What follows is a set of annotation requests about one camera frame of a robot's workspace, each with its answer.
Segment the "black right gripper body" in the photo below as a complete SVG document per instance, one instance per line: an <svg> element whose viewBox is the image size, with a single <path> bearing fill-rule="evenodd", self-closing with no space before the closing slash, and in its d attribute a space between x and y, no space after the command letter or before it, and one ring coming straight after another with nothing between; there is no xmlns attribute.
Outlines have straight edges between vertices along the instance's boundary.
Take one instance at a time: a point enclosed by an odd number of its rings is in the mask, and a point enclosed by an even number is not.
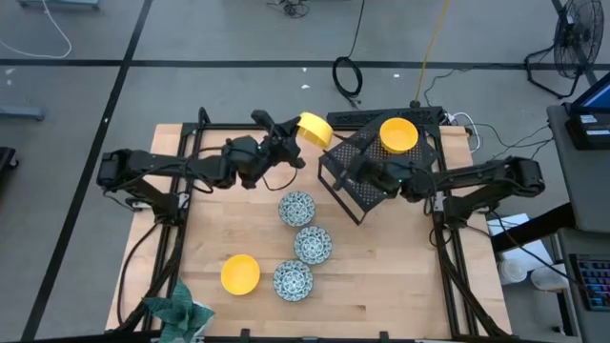
<svg viewBox="0 0 610 343"><path fill-rule="evenodd" d="M397 196L401 189L401 182L389 174L385 167L371 161L364 172L356 172L357 181L368 183L388 196Z"/></svg>

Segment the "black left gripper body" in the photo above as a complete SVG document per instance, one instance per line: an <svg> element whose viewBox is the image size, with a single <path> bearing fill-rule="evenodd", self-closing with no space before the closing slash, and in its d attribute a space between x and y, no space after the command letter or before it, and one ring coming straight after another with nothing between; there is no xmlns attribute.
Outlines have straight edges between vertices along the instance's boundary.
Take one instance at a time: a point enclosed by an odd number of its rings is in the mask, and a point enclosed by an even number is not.
<svg viewBox="0 0 610 343"><path fill-rule="evenodd" d="M297 130L288 133L270 133L259 143L256 156L256 169L267 171L279 163L288 163L296 169L303 169L305 161L299 156L301 148L296 142Z"/></svg>

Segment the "yellow plastic mini bowl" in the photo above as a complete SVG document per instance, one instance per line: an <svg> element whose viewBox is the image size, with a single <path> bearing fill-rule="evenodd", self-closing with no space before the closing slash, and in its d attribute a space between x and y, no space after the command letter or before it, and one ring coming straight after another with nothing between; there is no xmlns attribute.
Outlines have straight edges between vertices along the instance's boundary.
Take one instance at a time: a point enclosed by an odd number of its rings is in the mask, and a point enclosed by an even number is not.
<svg viewBox="0 0 610 343"><path fill-rule="evenodd" d="M297 126L298 135L306 141L321 149L329 148L334 130L325 119L311 112L302 112L299 116Z"/></svg>
<svg viewBox="0 0 610 343"><path fill-rule="evenodd" d="M257 286L260 280L260 267L250 255L236 254L224 263L220 279L228 293L245 295Z"/></svg>
<svg viewBox="0 0 610 343"><path fill-rule="evenodd" d="M393 117L381 124L379 139L387 152L401 154L416 146L419 133L411 121Z"/></svg>

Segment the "teal bowl patterned inside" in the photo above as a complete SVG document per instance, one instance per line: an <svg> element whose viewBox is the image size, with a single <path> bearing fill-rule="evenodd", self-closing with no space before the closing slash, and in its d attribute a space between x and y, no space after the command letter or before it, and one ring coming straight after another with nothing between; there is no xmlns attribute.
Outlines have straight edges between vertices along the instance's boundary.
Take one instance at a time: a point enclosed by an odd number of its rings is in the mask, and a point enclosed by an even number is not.
<svg viewBox="0 0 610 343"><path fill-rule="evenodd" d="M306 192L289 192L281 198L278 213L285 224L295 228L303 227L314 219L314 199Z"/></svg>
<svg viewBox="0 0 610 343"><path fill-rule="evenodd" d="M314 276L300 260L286 260L274 272L273 286L283 300L297 302L306 298L314 287Z"/></svg>
<svg viewBox="0 0 610 343"><path fill-rule="evenodd" d="M327 260L333 250L331 236L318 226L301 229L295 236L295 255L309 265L321 264Z"/></svg>

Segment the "black perforated metal shelf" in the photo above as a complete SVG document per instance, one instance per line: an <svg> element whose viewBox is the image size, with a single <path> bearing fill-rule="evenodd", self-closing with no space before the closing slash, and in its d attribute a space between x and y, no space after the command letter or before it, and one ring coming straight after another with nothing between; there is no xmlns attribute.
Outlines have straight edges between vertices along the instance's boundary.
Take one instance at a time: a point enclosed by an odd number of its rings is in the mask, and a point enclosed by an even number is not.
<svg viewBox="0 0 610 343"><path fill-rule="evenodd" d="M370 210L390 197L364 182L358 182L352 187L346 185L340 191L333 189L333 184L339 174L347 169L354 156L366 155L375 161L383 161L394 156L405 156L429 172L433 170L434 165L442 170L445 169L439 124L422 127L415 125L419 133L416 146L405 153L394 154L387 152L379 139L379 128L387 119L390 118L378 117L362 127L332 126L338 131L347 130L352 134L340 135L337 138L338 143L325 151L318 159L318 180L357 225L363 222L364 216Z"/></svg>

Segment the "white paper cup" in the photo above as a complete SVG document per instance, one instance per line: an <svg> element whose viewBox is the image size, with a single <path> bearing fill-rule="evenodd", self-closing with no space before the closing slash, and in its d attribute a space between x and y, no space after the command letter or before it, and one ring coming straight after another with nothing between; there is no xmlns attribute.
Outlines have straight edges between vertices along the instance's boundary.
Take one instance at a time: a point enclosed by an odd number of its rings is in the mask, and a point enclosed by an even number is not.
<svg viewBox="0 0 610 343"><path fill-rule="evenodd" d="M566 275L564 264L553 265L553 268ZM545 292L560 291L569 287L568 279L554 272L549 267L540 267L532 270L530 280L536 289Z"/></svg>
<svg viewBox="0 0 610 343"><path fill-rule="evenodd" d="M527 271L517 259L499 261L497 267L502 286L520 283L527 277Z"/></svg>

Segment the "green artificial plant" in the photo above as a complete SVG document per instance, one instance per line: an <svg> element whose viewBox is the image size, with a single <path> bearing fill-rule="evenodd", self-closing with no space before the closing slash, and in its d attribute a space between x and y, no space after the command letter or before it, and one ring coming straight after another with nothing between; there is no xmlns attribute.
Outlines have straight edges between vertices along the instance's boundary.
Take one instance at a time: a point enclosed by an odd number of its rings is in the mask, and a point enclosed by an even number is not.
<svg viewBox="0 0 610 343"><path fill-rule="evenodd" d="M160 343L181 339L191 343L213 320L215 312L193 300L188 286L178 278L170 298L145 297L143 303L152 315L162 321Z"/></svg>

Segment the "grey desk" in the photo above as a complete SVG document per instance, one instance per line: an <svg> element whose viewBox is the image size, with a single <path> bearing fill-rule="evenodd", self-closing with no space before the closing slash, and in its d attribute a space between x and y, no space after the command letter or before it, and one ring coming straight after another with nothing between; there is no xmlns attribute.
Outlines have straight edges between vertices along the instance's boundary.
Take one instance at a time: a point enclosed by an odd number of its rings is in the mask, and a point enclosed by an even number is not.
<svg viewBox="0 0 610 343"><path fill-rule="evenodd" d="M565 107L549 106L546 113L577 226L610 233L610 150L577 150L565 128Z"/></svg>

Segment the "black box with labels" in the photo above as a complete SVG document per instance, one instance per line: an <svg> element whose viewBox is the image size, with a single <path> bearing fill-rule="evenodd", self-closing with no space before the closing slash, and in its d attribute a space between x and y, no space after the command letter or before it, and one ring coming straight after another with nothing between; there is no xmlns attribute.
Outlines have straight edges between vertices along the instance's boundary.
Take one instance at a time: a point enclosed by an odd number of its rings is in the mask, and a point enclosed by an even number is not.
<svg viewBox="0 0 610 343"><path fill-rule="evenodd" d="M573 115L565 128L577 150L610 150L610 113Z"/></svg>

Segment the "laptop screen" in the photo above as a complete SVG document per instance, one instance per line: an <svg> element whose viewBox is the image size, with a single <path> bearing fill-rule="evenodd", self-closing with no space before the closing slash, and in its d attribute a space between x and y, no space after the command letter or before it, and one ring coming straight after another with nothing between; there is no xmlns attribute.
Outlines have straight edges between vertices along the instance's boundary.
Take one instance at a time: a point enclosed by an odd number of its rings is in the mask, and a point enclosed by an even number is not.
<svg viewBox="0 0 610 343"><path fill-rule="evenodd" d="M570 105L570 112L610 113L610 71Z"/></svg>

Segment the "black standing fan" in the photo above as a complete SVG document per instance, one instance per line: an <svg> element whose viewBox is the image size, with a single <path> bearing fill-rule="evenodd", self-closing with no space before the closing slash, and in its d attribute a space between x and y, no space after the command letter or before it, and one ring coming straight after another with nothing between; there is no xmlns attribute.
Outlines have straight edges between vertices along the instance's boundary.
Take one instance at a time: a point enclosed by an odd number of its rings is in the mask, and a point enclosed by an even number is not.
<svg viewBox="0 0 610 343"><path fill-rule="evenodd" d="M600 52L604 34L604 9L601 0L551 0L558 19L552 45L549 48L528 54L524 58L527 81L557 99L571 97L579 80L597 82L593 66ZM541 55L543 59L553 53L554 66L558 74L573 81L570 91L562 94L536 81L531 60Z"/></svg>

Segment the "colourful lit keyboard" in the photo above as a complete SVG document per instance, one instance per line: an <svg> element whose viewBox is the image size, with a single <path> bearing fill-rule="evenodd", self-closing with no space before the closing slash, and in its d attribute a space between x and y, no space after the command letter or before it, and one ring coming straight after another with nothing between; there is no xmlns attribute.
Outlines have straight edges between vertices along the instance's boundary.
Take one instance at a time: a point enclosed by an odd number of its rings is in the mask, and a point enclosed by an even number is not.
<svg viewBox="0 0 610 343"><path fill-rule="evenodd" d="M570 254L585 308L610 312L610 254Z"/></svg>

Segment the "grey cart base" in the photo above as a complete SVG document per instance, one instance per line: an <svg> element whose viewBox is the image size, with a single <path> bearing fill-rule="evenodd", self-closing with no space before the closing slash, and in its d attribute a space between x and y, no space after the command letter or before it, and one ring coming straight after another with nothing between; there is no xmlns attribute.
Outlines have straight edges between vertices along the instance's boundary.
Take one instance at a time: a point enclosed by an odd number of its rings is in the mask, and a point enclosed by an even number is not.
<svg viewBox="0 0 610 343"><path fill-rule="evenodd" d="M45 114L37 107L0 105L0 117L43 121Z"/></svg>

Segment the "black caster leg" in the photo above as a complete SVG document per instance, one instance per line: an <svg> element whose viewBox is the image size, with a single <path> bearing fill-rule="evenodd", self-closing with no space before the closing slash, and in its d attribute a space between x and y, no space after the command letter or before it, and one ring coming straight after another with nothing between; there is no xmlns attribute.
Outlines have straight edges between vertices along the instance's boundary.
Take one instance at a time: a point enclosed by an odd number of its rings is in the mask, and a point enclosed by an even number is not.
<svg viewBox="0 0 610 343"><path fill-rule="evenodd" d="M16 157L16 149L10 147L0 147L0 183L8 176L9 172L19 166Z"/></svg>

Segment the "black aluminium table frame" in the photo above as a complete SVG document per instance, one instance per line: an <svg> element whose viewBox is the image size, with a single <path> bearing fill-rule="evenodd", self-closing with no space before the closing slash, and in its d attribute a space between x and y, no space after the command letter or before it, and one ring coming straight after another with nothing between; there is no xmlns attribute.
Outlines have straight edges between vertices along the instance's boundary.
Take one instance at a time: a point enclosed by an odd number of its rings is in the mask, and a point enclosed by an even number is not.
<svg viewBox="0 0 610 343"><path fill-rule="evenodd" d="M206 131L258 131L262 128L256 123L248 125L212 124L205 110L201 109L196 123L185 123L180 127L173 127L173 130L178 137L177 152L173 156L187 157L195 152L200 154L208 151L207 148L210 147L202 145ZM185 203L179 223L165 223L156 219L154 221L156 226L162 228L162 232L155 251L152 281L144 293L146 297L153 297L158 295L162 288L166 288L169 293L172 292L180 274L189 231L190 202L193 200L193 192L196 191L194 183L197 180L157 175L147 175L144 180L163 193L178 194L180 200ZM132 201L126 203L130 208L133 208L136 202L150 206L132 194L131 196ZM443 301L447 311L448 337L467 343L496 343L509 339L510 334L494 322L471 292L460 241L454 243L454 249L457 251L458 263L456 265L451 262L444 245L440 244L436 247Z"/></svg>

